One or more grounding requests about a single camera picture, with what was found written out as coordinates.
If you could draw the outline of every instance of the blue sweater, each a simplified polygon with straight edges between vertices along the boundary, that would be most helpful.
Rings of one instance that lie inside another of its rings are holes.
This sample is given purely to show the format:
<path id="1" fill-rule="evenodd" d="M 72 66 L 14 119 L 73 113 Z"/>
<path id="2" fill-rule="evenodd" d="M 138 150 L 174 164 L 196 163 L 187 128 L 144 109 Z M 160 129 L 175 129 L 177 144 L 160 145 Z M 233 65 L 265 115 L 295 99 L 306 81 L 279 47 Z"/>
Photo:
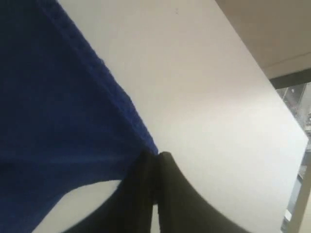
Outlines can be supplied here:
<path id="1" fill-rule="evenodd" d="M 0 1 L 0 232 L 157 153 L 130 98 L 54 0 Z"/>

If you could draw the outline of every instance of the blue fabric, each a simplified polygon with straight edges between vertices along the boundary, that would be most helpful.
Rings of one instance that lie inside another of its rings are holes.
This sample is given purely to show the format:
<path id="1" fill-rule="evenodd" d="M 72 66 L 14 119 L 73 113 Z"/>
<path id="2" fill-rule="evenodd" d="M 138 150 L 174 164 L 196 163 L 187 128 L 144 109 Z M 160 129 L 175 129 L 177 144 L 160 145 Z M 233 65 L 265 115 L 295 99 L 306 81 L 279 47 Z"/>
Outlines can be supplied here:
<path id="1" fill-rule="evenodd" d="M 0 232 L 157 153 L 131 100 L 53 0 L 0 2 Z"/>

